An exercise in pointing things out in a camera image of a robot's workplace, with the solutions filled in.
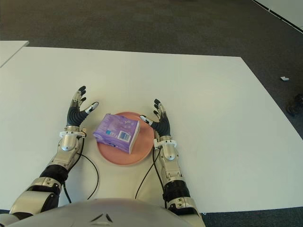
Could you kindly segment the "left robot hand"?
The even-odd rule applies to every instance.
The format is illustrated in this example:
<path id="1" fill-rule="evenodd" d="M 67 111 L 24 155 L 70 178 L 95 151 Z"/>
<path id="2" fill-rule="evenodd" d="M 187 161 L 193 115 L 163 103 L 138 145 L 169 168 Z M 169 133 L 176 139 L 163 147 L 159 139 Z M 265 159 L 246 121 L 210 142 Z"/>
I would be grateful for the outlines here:
<path id="1" fill-rule="evenodd" d="M 99 102 L 93 102 L 88 107 L 81 110 L 81 105 L 86 101 L 86 86 L 81 86 L 73 95 L 68 113 L 66 126 L 80 127 L 87 116 L 93 112 L 98 106 Z"/>

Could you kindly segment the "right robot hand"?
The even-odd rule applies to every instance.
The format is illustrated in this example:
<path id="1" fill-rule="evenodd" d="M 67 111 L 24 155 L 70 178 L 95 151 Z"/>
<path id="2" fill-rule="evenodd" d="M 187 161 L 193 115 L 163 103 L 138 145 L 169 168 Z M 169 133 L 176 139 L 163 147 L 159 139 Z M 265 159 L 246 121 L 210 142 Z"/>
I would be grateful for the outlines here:
<path id="1" fill-rule="evenodd" d="M 153 113 L 158 117 L 157 122 L 151 120 L 145 115 L 140 115 L 140 119 L 151 126 L 157 132 L 160 141 L 170 140 L 170 123 L 166 114 L 165 107 L 158 99 L 154 100 L 154 107 L 156 110 L 154 110 Z"/>

